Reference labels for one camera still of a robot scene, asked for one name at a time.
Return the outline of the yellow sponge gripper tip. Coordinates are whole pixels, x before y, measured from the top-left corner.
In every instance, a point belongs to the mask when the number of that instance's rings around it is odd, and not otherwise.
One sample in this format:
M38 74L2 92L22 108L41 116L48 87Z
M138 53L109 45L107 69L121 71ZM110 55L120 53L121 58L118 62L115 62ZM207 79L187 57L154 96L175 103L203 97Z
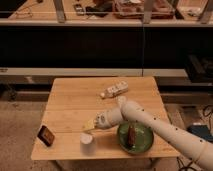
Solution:
M83 130L84 131L91 131L95 128L95 120L94 119L90 119L89 121L87 121L84 125L83 125Z

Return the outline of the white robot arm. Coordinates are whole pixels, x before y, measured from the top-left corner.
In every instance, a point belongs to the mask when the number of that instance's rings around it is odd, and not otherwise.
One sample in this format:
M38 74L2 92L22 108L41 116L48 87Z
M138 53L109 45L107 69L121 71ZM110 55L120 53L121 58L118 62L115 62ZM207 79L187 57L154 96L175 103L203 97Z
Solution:
M117 97L118 106L98 113L83 125L85 132L110 129L125 121L149 127L172 147L206 171L213 171L213 144L150 114L136 101Z

